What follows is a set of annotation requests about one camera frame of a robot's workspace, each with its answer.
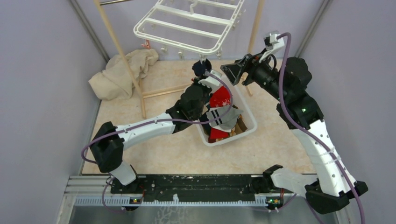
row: orange clip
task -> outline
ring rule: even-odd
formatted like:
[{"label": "orange clip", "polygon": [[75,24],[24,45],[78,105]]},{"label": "orange clip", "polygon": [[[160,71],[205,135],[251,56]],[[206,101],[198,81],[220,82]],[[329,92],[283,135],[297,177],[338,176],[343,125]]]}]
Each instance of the orange clip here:
[{"label": "orange clip", "polygon": [[151,49],[150,41],[146,40],[146,42],[144,44],[142,44],[142,47],[144,47],[146,49]]}]

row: wooden stick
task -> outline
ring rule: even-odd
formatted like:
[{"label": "wooden stick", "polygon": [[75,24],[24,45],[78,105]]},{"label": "wooden stick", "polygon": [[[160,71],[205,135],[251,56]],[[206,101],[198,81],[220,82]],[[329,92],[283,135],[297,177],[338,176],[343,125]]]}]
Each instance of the wooden stick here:
[{"label": "wooden stick", "polygon": [[145,98],[147,98],[146,96],[153,95],[153,94],[158,94],[158,93],[163,93],[163,92],[169,92],[169,91],[173,91],[173,90],[180,91],[180,89],[181,89],[181,90],[184,90],[187,86],[190,86],[190,85],[191,85],[191,84],[184,84],[184,85],[173,86],[173,87],[165,88],[165,89],[161,89],[161,90],[143,92],[143,96],[144,96]]},{"label": "wooden stick", "polygon": [[105,26],[107,28],[107,31],[109,32],[109,34],[110,34],[110,36],[111,36],[111,38],[112,38],[112,40],[113,40],[113,42],[115,44],[115,47],[118,50],[118,53],[120,54],[122,60],[124,61],[125,66],[127,67],[127,71],[129,73],[129,75],[131,76],[131,79],[132,79],[132,82],[135,85],[136,91],[139,94],[139,96],[142,98],[143,95],[142,95],[140,86],[139,86],[138,82],[136,81],[136,79],[134,77],[134,73],[132,72],[131,68],[129,67],[128,60],[125,57],[124,51],[122,50],[120,43],[118,42],[117,36],[115,35],[115,32],[113,30],[113,27],[112,27],[110,21],[109,21],[109,18],[107,17],[107,14],[104,11],[104,9],[102,8],[102,6],[100,6],[100,1],[99,0],[94,0],[94,2],[95,2],[96,7],[98,8],[100,16],[102,17],[102,20],[103,20],[103,22],[104,22],[104,24],[105,24]]},{"label": "wooden stick", "polygon": [[[260,19],[261,19],[261,14],[262,14],[262,8],[264,7],[264,2],[265,2],[265,0],[259,0],[259,2],[257,3],[255,21],[253,22],[253,29],[252,29],[252,33],[250,34],[249,47],[247,48],[247,52],[250,54],[252,53],[253,47],[255,46],[257,31],[259,30]],[[246,86],[246,91],[249,94],[249,96],[253,96],[253,94],[248,86]]]},{"label": "wooden stick", "polygon": [[174,93],[174,92],[181,92],[181,91],[184,91],[184,89],[169,90],[169,91],[163,91],[163,92],[159,92],[159,93],[149,94],[149,95],[143,96],[143,98],[144,98],[144,99],[147,99],[147,98],[150,98],[150,97],[157,97],[157,96],[161,96],[161,95],[165,95],[165,94],[170,94],[170,93]]},{"label": "wooden stick", "polygon": [[[141,90],[143,91],[143,85],[141,84],[141,77],[139,77],[139,86],[141,86]],[[141,116],[146,119],[147,115],[146,115],[146,105],[144,102],[144,97],[140,98],[140,109],[141,109]]]}]

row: gray wall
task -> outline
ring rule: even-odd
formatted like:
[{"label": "gray wall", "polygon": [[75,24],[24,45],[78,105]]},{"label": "gray wall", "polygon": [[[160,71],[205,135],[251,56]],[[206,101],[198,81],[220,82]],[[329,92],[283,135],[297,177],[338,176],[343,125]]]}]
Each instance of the gray wall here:
[{"label": "gray wall", "polygon": [[368,185],[367,223],[395,223],[395,11],[393,0],[335,0],[303,55],[335,146]]},{"label": "gray wall", "polygon": [[[93,4],[92,0],[78,0],[81,5],[86,17],[90,21],[92,27],[97,33],[99,39],[102,41],[105,49],[107,50],[110,57],[118,54],[110,35],[107,32],[103,21]],[[104,9],[113,25],[115,33],[121,43],[125,52],[130,52],[134,49],[141,48],[143,40],[136,37],[133,33],[133,28],[137,22],[153,7],[157,0],[134,0],[130,2],[123,2],[118,4],[112,4],[104,6]],[[229,0],[219,0],[219,2],[228,2]],[[252,24],[255,17],[257,0],[245,0],[242,9],[246,9],[243,14],[241,21],[237,28],[230,32],[223,44],[223,58],[240,58],[244,56],[248,50],[250,34],[252,32]],[[305,32],[307,31],[310,23],[312,22],[316,12],[318,11],[322,0],[266,0],[264,4],[264,10],[262,13],[260,30],[256,38],[256,45],[254,52],[260,52],[263,47],[262,36],[273,30],[279,30],[280,32],[291,32],[294,35],[293,47],[291,53],[295,54],[299,43],[302,41]],[[188,6],[191,4],[185,0],[175,0],[174,6],[188,10]],[[201,14],[207,14],[210,16],[217,16],[221,18],[227,18],[227,13],[224,10],[212,10],[208,7],[197,7],[195,11]],[[202,29],[208,32],[218,32],[217,26],[208,26],[201,24],[200,22],[194,21],[183,21],[177,19],[177,17],[158,15],[160,20],[170,21],[172,23],[178,23],[179,25],[189,26],[192,28]],[[154,32],[155,35],[163,37],[170,37],[172,39],[178,38],[179,33],[166,32],[164,29],[156,28],[154,31],[151,27],[145,29],[147,33]],[[201,44],[202,47],[210,48],[214,44],[210,42],[204,42],[202,37],[188,38],[186,34],[183,35],[185,42],[194,42]],[[153,48],[159,51],[161,45],[152,44]],[[178,49],[170,48],[168,54],[160,54],[161,60],[173,60],[178,59]],[[198,55],[193,53],[185,53],[186,59],[197,59]]]},{"label": "gray wall", "polygon": [[104,61],[66,0],[4,1],[0,26],[0,223],[54,223]]}]

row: gray cloth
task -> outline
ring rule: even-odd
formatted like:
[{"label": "gray cloth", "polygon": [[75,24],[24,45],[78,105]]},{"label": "gray cloth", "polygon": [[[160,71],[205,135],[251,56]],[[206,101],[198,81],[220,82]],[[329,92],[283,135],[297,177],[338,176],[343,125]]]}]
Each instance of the gray cloth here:
[{"label": "gray cloth", "polygon": [[[206,115],[209,120],[215,119],[220,115],[224,114],[227,111],[228,107],[229,105],[224,107],[211,108],[210,111],[206,112]],[[230,111],[226,115],[224,115],[224,117],[221,117],[219,120],[209,123],[209,125],[211,127],[220,126],[224,130],[232,129],[235,127],[238,117],[242,113],[242,110],[231,107]]]}]

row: red cloth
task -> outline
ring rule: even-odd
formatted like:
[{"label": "red cloth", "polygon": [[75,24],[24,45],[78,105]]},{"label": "red cloth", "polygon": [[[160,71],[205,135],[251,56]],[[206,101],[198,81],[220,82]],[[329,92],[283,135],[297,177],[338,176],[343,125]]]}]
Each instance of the red cloth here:
[{"label": "red cloth", "polygon": [[221,86],[210,98],[209,103],[211,108],[230,105],[230,94],[224,86]]},{"label": "red cloth", "polygon": [[228,137],[228,133],[221,131],[216,128],[211,129],[211,136],[209,137],[210,139],[222,139]]}]

